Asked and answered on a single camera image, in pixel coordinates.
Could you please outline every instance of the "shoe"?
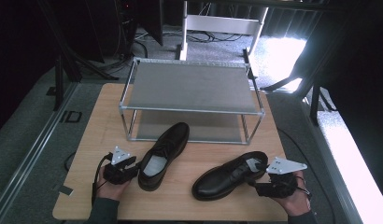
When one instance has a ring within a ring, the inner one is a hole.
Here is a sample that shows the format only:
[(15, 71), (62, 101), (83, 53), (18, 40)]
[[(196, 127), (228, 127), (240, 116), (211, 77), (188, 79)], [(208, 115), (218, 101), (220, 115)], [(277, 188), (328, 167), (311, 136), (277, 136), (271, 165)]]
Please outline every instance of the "shoe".
[(180, 122), (163, 133), (139, 164), (138, 184), (146, 191), (156, 190), (171, 162), (182, 153), (189, 140), (190, 128)]
[(265, 173), (267, 161), (266, 154), (261, 151), (248, 152), (228, 161), (200, 176), (191, 188), (192, 195), (199, 201), (224, 198), (248, 179), (261, 178)]

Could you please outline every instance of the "hand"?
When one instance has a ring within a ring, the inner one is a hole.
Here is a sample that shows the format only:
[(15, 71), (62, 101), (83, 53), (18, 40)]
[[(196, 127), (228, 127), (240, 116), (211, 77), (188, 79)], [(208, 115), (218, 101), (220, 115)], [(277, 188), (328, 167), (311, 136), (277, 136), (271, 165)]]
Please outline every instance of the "hand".
[(105, 166), (101, 167), (99, 170), (99, 180), (96, 184), (96, 187), (99, 189), (96, 192), (96, 197), (120, 201), (121, 195), (127, 188), (127, 186), (130, 184), (130, 181), (127, 181), (121, 185), (111, 184), (110, 182), (104, 179), (104, 170)]
[[(302, 171), (296, 171), (293, 172), (293, 175), (299, 176), (301, 178), (296, 177), (297, 179), (297, 185), (301, 189), (305, 189), (305, 182), (302, 179), (303, 178), (303, 172)], [(291, 216), (296, 217), (300, 216), (304, 213), (307, 213), (310, 211), (310, 201), (307, 198), (307, 195), (297, 189), (291, 196), (286, 198), (271, 198), (277, 203), (279, 203), (285, 210), (285, 212)]]

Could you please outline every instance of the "white bracket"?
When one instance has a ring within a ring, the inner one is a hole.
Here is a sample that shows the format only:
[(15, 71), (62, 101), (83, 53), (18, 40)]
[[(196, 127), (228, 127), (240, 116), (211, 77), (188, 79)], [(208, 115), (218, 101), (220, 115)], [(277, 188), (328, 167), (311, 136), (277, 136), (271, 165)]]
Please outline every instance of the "white bracket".
[(267, 167), (266, 172), (268, 174), (276, 174), (276, 175), (284, 175), (287, 173), (305, 170), (307, 169), (307, 165), (304, 163), (299, 163), (296, 161), (288, 161), (285, 159), (281, 159), (276, 157), (273, 162), (271, 162), (270, 166)]
[(115, 150), (113, 151), (113, 158), (112, 158), (111, 164), (116, 165), (117, 163), (119, 163), (121, 161), (125, 161), (130, 157), (131, 157), (131, 153), (122, 150), (118, 146), (115, 146)]
[(188, 2), (183, 4), (183, 24), (182, 24), (182, 44), (180, 47), (179, 59), (186, 60), (187, 56), (187, 32), (188, 30), (208, 31), (215, 33), (253, 35), (248, 56), (252, 56), (256, 49), (258, 40), (262, 33), (264, 20), (267, 15), (268, 7), (264, 7), (264, 11), (256, 20), (211, 17), (201, 15), (188, 14)]

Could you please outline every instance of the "gray carpet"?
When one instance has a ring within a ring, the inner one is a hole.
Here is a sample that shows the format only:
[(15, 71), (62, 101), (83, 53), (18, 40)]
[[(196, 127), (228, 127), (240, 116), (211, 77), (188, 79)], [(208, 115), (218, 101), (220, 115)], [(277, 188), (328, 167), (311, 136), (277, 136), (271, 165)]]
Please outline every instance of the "gray carpet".
[[(260, 57), (264, 57), (263, 53), (266, 51), (264, 42), (268, 39), (263, 38), (259, 43), (256, 54)], [(144, 41), (139, 40), (148, 49), (149, 58), (177, 58), (177, 45), (181, 41), (179, 36), (166, 36), (162, 47), (149, 37), (146, 37)], [(242, 49), (249, 47), (250, 40), (250, 36), (243, 36), (235, 41), (190, 42), (188, 60), (242, 63), (244, 61)], [(144, 57), (144, 51), (140, 45), (134, 45), (133, 53), (137, 57)], [(109, 70), (108, 73), (120, 77), (119, 81), (111, 82), (124, 82), (128, 70), (127, 64)], [(46, 92), (50, 86), (54, 85), (53, 74), (53, 70), (49, 71), (36, 83), (0, 132), (0, 195), (52, 115), (54, 99), (52, 96), (47, 96)], [(265, 74), (263, 69), (259, 71), (257, 80), (260, 87), (276, 82), (269, 77), (269, 74)], [(77, 150), (95, 100), (102, 85), (107, 82), (97, 75), (84, 75), (65, 109), (67, 112), (81, 112), (80, 122), (59, 121), (57, 123), (23, 187), (8, 208), (3, 223), (62, 222), (53, 218), (51, 214), (58, 197), (58, 192), (52, 188), (64, 182), (66, 177), (64, 161)], [(293, 95), (281, 91), (269, 93), (268, 100), (287, 157), (290, 160), (305, 162), (310, 167), (305, 171), (305, 179), (307, 187), (313, 193), (312, 207), (317, 213), (319, 223), (348, 223), (319, 153), (315, 136), (311, 133), (309, 120), (305, 115), (306, 105), (296, 100)]]

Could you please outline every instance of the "shoe insole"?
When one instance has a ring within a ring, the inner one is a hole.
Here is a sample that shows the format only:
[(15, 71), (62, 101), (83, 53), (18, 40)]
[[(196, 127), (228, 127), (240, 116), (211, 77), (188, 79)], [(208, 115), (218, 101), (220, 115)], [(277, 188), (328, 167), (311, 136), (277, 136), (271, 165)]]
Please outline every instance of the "shoe insole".
[(258, 168), (256, 168), (256, 166), (255, 166), (256, 163), (262, 163), (262, 162), (254, 159), (254, 158), (250, 158), (250, 159), (247, 160), (247, 164), (249, 166), (249, 169), (253, 173), (259, 172)]
[(151, 156), (148, 164), (146, 165), (143, 173), (148, 176), (158, 174), (166, 165), (167, 159), (164, 157)]

